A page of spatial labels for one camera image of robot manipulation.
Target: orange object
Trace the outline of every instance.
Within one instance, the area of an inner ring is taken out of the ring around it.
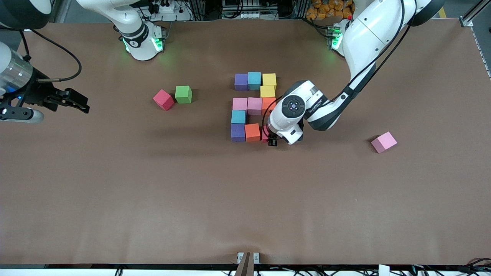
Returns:
[[[259,131],[259,124],[245,125],[245,141],[256,142],[260,140],[261,140],[261,132]]]
[[[276,98],[263,98],[263,111],[262,111],[262,114],[264,115],[264,112],[266,112],[266,109],[269,108],[269,113],[271,113],[271,111],[273,111],[274,107],[276,106]]]
[[[343,0],[329,0],[329,5],[332,5],[335,10],[341,11],[344,8]]]
[[[322,5],[322,0],[310,0],[312,2],[312,6],[314,6],[314,8],[318,8]]]
[[[309,8],[305,14],[305,18],[309,20],[314,20],[317,17],[317,9]]]
[[[343,9],[343,18],[348,18],[350,15],[353,15],[351,13],[351,9],[350,8],[344,8]]]
[[[329,5],[323,4],[319,7],[319,12],[320,13],[327,13],[331,8],[329,8]]]

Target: brown table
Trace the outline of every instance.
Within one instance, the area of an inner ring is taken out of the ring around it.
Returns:
[[[232,143],[235,73],[312,80],[332,97],[343,58],[298,21],[177,23],[165,53],[133,60],[111,24],[52,24],[82,74],[60,88],[90,114],[2,123],[0,263],[464,264],[491,254],[490,80],[456,19],[413,28],[327,132],[278,148]],[[28,35],[34,66],[73,60]],[[193,103],[161,110],[161,88]],[[377,154],[372,137],[398,144]]]

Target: cube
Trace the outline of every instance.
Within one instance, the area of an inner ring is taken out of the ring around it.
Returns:
[[[245,141],[256,142],[260,140],[261,140],[261,133],[259,132],[259,124],[245,125]]]
[[[263,99],[262,98],[248,98],[247,99],[247,114],[249,115],[261,115],[263,111]]]
[[[176,86],[176,101],[178,104],[190,104],[192,100],[192,91],[189,85]]]
[[[172,96],[162,89],[154,96],[154,101],[165,111],[169,110],[174,105]]]
[[[276,74],[263,74],[263,85],[273,85],[276,90]]]
[[[276,98],[263,98],[263,108],[262,108],[261,114],[264,115],[264,112],[266,112],[266,109],[268,107],[270,107],[268,109],[268,114],[271,113],[271,111],[273,111],[275,106],[276,106]]]
[[[232,110],[232,124],[245,124],[245,123],[246,123],[246,111]]]
[[[245,142],[246,141],[245,124],[232,124],[230,126],[230,139],[232,140],[232,142]]]
[[[235,90],[247,91],[247,74],[235,74]]]
[[[261,95],[261,98],[275,98],[276,94],[274,92],[274,86],[272,85],[264,85],[261,86],[259,90],[259,94]]]
[[[392,134],[390,134],[390,132],[386,132],[372,141],[372,145],[378,153],[386,151],[395,144],[397,144],[396,139],[392,137]]]
[[[261,137],[263,139],[263,143],[268,143],[268,136],[270,135],[270,132],[268,131],[267,126],[263,126],[263,131],[261,132]]]
[[[259,90],[259,87],[261,87],[261,72],[249,72],[247,86],[249,90]]]
[[[234,98],[232,110],[245,110],[247,112],[247,98]]]

